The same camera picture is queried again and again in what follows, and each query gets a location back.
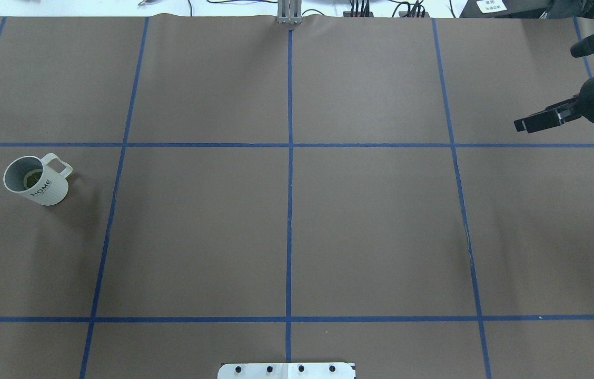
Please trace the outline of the white ribbed HOME mug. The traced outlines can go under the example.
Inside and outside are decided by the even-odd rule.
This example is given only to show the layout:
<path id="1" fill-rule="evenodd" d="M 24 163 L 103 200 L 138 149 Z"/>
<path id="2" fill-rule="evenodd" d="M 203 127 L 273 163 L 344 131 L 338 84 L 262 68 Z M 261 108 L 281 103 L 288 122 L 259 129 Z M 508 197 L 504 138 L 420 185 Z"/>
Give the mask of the white ribbed HOME mug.
<path id="1" fill-rule="evenodd" d="M 29 189 L 23 186 L 23 177 L 34 169 L 42 169 L 40 181 Z M 73 172 L 73 167 L 61 160 L 56 154 L 48 153 L 44 157 L 23 156 L 4 170 L 4 187 L 21 197 L 42 206 L 52 206 L 63 201 L 68 194 L 68 176 Z"/>

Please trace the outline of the lemon slice in mug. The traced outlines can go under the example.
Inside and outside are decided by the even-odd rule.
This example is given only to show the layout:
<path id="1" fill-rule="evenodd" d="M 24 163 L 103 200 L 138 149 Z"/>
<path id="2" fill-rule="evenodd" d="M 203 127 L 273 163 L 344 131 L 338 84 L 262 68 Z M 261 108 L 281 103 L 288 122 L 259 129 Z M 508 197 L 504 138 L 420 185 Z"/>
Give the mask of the lemon slice in mug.
<path id="1" fill-rule="evenodd" d="M 23 177 L 23 186 L 25 189 L 34 187 L 42 177 L 42 169 L 34 169 L 28 172 Z"/>

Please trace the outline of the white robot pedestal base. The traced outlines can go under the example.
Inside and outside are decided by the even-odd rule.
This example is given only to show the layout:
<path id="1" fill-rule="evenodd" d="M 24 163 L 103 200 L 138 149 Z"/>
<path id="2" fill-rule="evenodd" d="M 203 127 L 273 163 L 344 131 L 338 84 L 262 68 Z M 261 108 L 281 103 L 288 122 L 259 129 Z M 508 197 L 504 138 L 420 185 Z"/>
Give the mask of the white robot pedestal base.
<path id="1" fill-rule="evenodd" d="M 357 378 L 346 362 L 224 364 L 217 378 Z"/>

